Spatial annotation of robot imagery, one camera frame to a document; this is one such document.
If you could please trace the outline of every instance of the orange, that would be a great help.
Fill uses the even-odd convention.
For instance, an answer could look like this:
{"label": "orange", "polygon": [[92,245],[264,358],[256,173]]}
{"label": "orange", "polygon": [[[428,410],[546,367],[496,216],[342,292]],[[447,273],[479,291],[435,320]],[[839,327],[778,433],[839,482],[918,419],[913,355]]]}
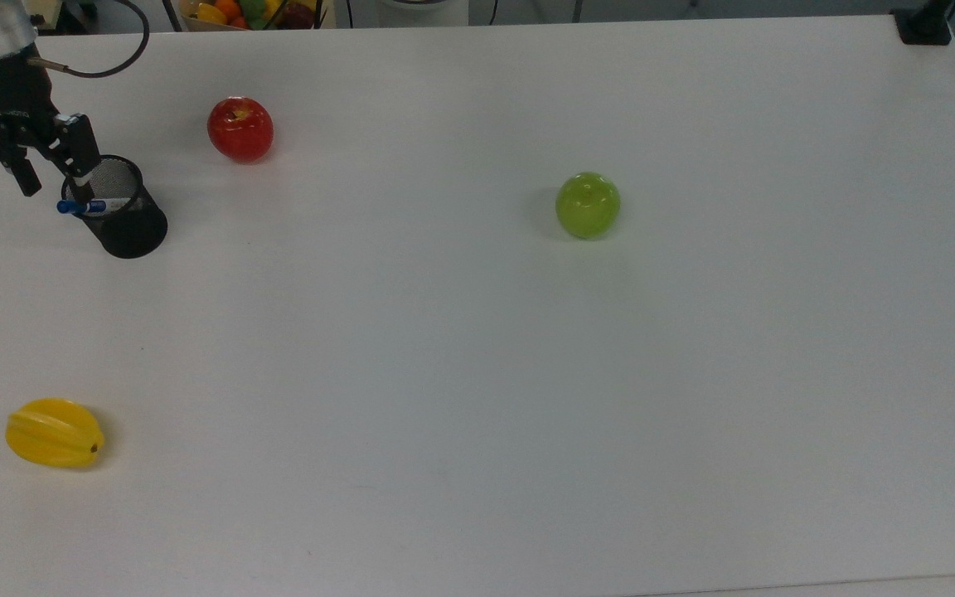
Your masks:
{"label": "orange", "polygon": [[239,16],[242,16],[242,7],[239,7],[235,0],[216,0],[216,8],[223,12],[227,17],[227,22],[233,22]]}
{"label": "orange", "polygon": [[219,8],[212,4],[201,3],[197,5],[197,20],[200,22],[214,22],[217,24],[227,24],[227,15],[223,14]]}

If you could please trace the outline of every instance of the fruit basket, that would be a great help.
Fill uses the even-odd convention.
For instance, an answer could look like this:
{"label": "fruit basket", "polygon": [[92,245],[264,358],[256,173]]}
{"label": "fruit basket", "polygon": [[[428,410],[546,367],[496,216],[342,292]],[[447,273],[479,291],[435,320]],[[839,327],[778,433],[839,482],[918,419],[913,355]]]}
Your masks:
{"label": "fruit basket", "polygon": [[333,0],[179,0],[187,31],[334,29]]}

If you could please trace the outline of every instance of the black cable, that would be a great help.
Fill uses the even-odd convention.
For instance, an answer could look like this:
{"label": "black cable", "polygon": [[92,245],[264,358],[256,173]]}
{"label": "black cable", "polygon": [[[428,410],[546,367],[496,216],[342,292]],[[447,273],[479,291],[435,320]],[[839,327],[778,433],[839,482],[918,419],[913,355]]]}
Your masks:
{"label": "black cable", "polygon": [[139,16],[139,20],[143,22],[143,41],[139,42],[138,49],[135,50],[126,61],[110,68],[109,70],[103,70],[100,72],[84,72],[82,70],[72,70],[71,68],[65,66],[61,68],[61,72],[68,73],[68,75],[79,76],[81,79],[102,79],[103,76],[116,75],[116,73],[128,68],[132,64],[135,64],[136,60],[139,60],[139,57],[143,55],[145,51],[145,46],[149,43],[149,20],[145,18],[143,11],[139,10],[139,7],[136,7],[135,4],[132,4],[130,0],[113,0],[118,4],[123,4],[125,7],[130,8],[136,15]]}
{"label": "black cable", "polygon": [[172,8],[171,0],[162,0],[164,4],[164,12],[167,12],[167,19],[172,24],[172,30],[176,33],[182,33],[182,26],[179,24],[179,17],[175,16],[175,11]]}
{"label": "black cable", "polygon": [[265,29],[268,29],[268,27],[272,26],[272,23],[275,22],[275,19],[277,19],[278,16],[282,14],[282,11],[285,10],[285,5],[287,4],[288,4],[287,0],[282,0],[282,2],[279,4],[279,7],[275,8],[275,12],[273,12],[272,18],[268,19],[268,22],[266,22],[264,24],[264,27],[261,27],[260,30],[264,31]]}

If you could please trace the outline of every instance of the floor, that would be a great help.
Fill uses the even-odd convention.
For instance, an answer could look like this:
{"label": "floor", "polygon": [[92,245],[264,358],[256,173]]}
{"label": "floor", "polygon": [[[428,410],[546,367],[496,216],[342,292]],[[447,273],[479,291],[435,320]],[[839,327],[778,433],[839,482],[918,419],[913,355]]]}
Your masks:
{"label": "floor", "polygon": [[[154,31],[171,31],[164,0],[135,0]],[[376,27],[376,2],[348,0],[356,27]],[[347,27],[346,0],[334,0],[338,22]],[[471,26],[485,26],[496,0],[470,0]],[[126,8],[98,0],[101,33],[139,31]],[[175,5],[177,0],[167,0]],[[886,14],[894,7],[917,7],[922,0],[584,0],[582,22]],[[499,0],[496,24],[571,22],[575,0]],[[952,21],[955,34],[955,16]]]}

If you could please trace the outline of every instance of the red apple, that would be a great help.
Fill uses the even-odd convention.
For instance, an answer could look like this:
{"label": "red apple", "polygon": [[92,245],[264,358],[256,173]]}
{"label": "red apple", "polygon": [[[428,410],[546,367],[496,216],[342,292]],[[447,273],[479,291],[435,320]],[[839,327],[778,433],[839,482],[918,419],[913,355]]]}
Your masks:
{"label": "red apple", "polygon": [[231,97],[209,114],[209,139],[220,153],[238,163],[261,159],[272,147],[275,125],[255,99]]}
{"label": "red apple", "polygon": [[285,27],[280,29],[312,29],[315,27],[315,12],[306,5],[290,2],[282,11],[282,24]]}

